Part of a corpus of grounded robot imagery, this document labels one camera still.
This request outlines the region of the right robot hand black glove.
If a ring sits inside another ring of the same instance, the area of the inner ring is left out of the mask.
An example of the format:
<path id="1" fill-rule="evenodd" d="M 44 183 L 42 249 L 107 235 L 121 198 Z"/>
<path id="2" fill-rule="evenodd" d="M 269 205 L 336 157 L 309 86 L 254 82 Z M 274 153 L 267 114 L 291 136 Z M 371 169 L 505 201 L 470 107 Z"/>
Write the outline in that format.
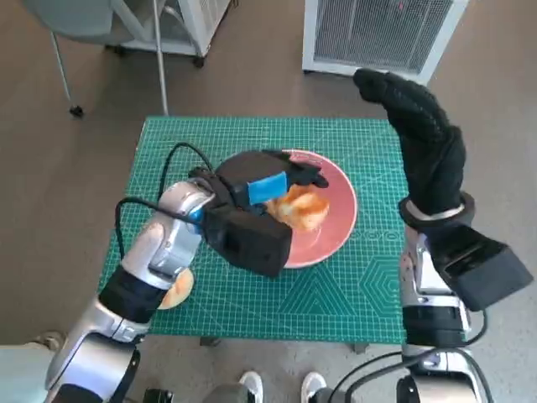
<path id="1" fill-rule="evenodd" d="M 392 73 L 358 69 L 362 99 L 382 106 L 399 136 L 409 198 L 428 216 L 458 208 L 466 148 L 461 130 L 429 90 Z"/>

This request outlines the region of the left robot hand blue tape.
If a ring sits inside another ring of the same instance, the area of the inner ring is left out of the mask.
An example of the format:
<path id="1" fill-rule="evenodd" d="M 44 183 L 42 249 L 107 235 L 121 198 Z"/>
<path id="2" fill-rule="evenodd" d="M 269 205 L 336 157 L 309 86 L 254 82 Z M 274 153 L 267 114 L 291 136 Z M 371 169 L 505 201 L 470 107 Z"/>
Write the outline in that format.
<path id="1" fill-rule="evenodd" d="M 292 160 L 283 150 L 241 152 L 222 162 L 216 175 L 242 209 L 284 196 L 293 185 L 329 186 L 320 166 Z"/>

